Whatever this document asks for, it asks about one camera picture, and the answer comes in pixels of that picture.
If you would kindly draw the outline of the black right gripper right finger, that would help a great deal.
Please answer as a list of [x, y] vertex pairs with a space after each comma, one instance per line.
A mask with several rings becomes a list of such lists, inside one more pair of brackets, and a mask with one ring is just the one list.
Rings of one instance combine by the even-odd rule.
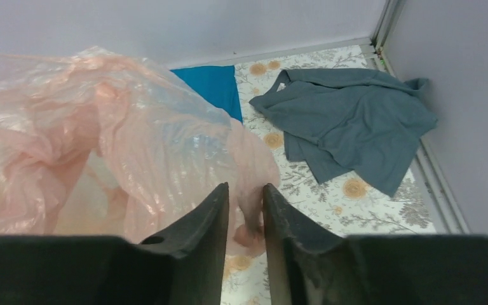
[[488, 236], [338, 236], [263, 189], [273, 304], [488, 304]]

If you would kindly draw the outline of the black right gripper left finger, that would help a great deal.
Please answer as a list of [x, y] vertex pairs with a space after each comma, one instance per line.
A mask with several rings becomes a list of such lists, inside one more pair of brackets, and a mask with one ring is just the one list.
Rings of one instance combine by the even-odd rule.
[[0, 235], [0, 304], [219, 304], [229, 186], [138, 244]]

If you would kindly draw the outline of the pink plastic trash bag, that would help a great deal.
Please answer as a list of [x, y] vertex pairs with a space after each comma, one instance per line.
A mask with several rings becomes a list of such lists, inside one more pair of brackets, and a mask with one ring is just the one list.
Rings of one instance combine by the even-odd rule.
[[0, 54], [0, 234], [138, 243], [228, 183], [227, 251], [257, 256], [279, 180], [258, 136], [146, 58]]

